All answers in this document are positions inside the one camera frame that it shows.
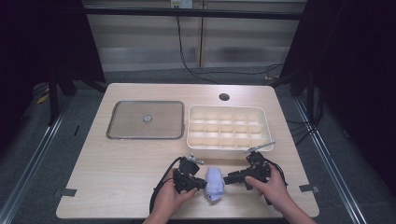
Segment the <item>wooden table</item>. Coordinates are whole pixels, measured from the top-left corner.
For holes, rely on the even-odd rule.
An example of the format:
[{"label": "wooden table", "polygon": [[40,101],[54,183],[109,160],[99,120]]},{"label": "wooden table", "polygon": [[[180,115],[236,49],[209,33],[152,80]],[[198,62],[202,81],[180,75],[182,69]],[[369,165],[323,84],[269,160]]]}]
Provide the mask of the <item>wooden table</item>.
[{"label": "wooden table", "polygon": [[[221,101],[227,93],[230,100]],[[288,182],[291,197],[311,217],[318,215],[312,191],[301,193],[308,184],[300,157],[273,88],[264,86],[192,84],[111,84],[91,126],[78,157],[67,189],[74,197],[63,196],[56,214],[60,218],[145,218],[153,188],[166,168],[177,157],[188,156],[187,131],[177,140],[111,140],[106,138],[113,108],[118,101],[181,101],[188,125],[192,105],[257,106],[265,111],[271,135],[276,140],[272,151],[263,156],[279,164]],[[205,160],[196,176],[205,178],[207,167],[219,167],[222,175],[246,169],[247,161]],[[185,203],[174,218],[270,218],[282,217],[256,190],[244,184],[227,185],[224,196],[209,202],[200,190]]]}]

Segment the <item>blue cloth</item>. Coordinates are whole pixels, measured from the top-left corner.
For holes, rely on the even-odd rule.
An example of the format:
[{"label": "blue cloth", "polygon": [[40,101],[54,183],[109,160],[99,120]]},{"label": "blue cloth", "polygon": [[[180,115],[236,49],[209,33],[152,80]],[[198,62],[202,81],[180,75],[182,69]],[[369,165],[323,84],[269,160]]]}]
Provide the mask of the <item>blue cloth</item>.
[{"label": "blue cloth", "polygon": [[214,202],[224,195],[224,182],[219,168],[207,168],[206,182],[205,192],[209,201]]}]

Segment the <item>black metal rail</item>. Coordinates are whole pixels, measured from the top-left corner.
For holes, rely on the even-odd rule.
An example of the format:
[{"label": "black metal rail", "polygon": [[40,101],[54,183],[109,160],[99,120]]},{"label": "black metal rail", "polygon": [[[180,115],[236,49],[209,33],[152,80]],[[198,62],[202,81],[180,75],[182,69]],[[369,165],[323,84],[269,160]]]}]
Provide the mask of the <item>black metal rail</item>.
[{"label": "black metal rail", "polygon": [[179,16],[208,18],[238,18],[299,21],[305,18],[323,18],[323,15],[306,15],[298,12],[234,11],[186,8],[142,7],[39,7],[37,13],[72,13],[91,15]]}]

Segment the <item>wrist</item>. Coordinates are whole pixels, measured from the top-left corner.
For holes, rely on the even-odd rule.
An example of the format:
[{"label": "wrist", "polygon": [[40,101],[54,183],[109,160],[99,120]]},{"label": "wrist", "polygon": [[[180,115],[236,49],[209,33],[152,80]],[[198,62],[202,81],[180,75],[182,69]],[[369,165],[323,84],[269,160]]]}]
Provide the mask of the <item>wrist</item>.
[{"label": "wrist", "polygon": [[157,213],[155,211],[153,211],[148,218],[146,218],[146,220],[143,222],[145,224],[165,224],[168,222],[168,220],[171,217],[167,216],[166,214],[163,213]]},{"label": "wrist", "polygon": [[315,223],[315,221],[305,213],[298,204],[290,198],[286,203],[282,203],[279,212],[282,213],[284,218],[290,223]]},{"label": "wrist", "polygon": [[274,206],[276,207],[276,211],[282,213],[285,215],[287,214],[290,210],[294,211],[298,205],[295,203],[295,201],[289,196],[283,198],[280,203],[275,203]]}]

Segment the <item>black curtain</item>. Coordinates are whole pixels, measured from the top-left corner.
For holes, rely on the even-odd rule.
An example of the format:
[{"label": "black curtain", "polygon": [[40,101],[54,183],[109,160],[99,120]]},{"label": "black curtain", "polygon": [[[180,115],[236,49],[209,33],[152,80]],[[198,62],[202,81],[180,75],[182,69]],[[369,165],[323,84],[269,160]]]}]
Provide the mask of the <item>black curtain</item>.
[{"label": "black curtain", "polygon": [[37,13],[44,6],[82,7],[82,3],[0,1],[1,149],[18,130],[34,85],[48,82],[50,72],[63,81],[82,78],[105,82],[87,17]]},{"label": "black curtain", "polygon": [[[297,69],[314,74],[332,112],[396,195],[396,5],[390,0],[346,0],[332,5],[341,9],[339,13],[334,11],[332,19],[316,26],[329,39],[308,31],[312,23],[300,23],[282,75]],[[322,11],[317,4],[309,13]],[[293,77],[292,91],[298,93],[306,83],[307,73]]]}]

